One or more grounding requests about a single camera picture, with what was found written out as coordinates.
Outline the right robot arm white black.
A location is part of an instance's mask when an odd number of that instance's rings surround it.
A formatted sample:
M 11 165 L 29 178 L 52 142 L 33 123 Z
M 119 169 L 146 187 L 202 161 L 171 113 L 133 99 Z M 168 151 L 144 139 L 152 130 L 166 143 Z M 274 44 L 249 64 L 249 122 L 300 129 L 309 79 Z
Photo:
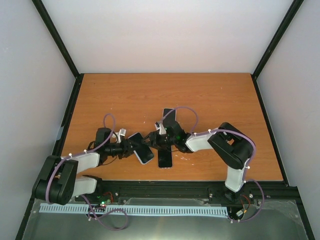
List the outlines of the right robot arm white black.
M 186 132 L 177 121 L 157 123 L 142 144 L 157 150 L 169 150 L 174 146 L 179 152 L 192 154 L 202 150 L 214 150 L 227 165 L 227 175 L 222 194 L 230 202 L 236 202 L 245 184 L 249 164 L 256 155 L 255 143 L 228 122 L 218 128 L 196 133 Z

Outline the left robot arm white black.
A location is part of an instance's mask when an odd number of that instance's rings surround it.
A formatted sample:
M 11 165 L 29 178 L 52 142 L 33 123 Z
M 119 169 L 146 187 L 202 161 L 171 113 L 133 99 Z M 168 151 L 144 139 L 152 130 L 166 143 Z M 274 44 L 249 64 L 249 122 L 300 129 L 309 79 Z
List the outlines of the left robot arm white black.
M 93 148 L 65 157 L 50 155 L 46 158 L 33 185 L 32 196 L 47 204 L 65 205 L 71 198 L 86 194 L 92 201 L 103 198 L 104 188 L 93 176 L 77 174 L 102 165 L 106 158 L 126 158 L 142 147 L 143 140 L 133 136 L 125 138 L 126 130 L 113 132 L 110 128 L 98 128 Z

